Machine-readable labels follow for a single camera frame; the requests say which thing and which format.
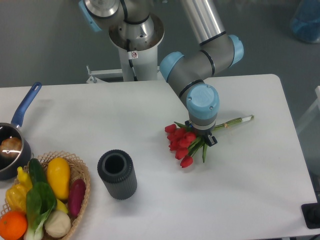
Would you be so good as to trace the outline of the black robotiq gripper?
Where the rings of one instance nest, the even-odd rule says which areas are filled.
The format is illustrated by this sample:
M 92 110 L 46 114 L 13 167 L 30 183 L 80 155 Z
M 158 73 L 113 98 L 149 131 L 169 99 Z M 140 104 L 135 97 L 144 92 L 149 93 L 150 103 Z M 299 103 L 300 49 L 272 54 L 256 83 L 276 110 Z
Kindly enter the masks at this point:
M 208 128 L 208 129 L 197 129 L 196 127 L 192 126 L 189 120 L 186 120 L 185 126 L 187 128 L 191 128 L 192 132 L 197 136 L 203 136 L 204 143 L 207 146 L 214 146 L 215 144 L 218 143 L 217 139 L 215 136 L 212 135 L 212 132 L 214 130 L 214 127 Z

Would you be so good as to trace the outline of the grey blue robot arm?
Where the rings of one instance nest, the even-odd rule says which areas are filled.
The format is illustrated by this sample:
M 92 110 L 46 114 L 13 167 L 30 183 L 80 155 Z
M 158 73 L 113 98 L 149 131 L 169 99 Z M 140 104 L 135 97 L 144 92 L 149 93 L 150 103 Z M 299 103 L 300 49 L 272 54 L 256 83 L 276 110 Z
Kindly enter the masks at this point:
M 184 0 L 182 7 L 200 46 L 193 56 L 176 51 L 158 61 L 164 37 L 162 21 L 147 0 L 81 0 L 78 5 L 95 32 L 107 31 L 117 47 L 125 82 L 155 80 L 161 73 L 186 107 L 186 125 L 208 147 L 220 107 L 217 90 L 205 79 L 233 66 L 244 55 L 235 35 L 228 35 L 211 0 Z

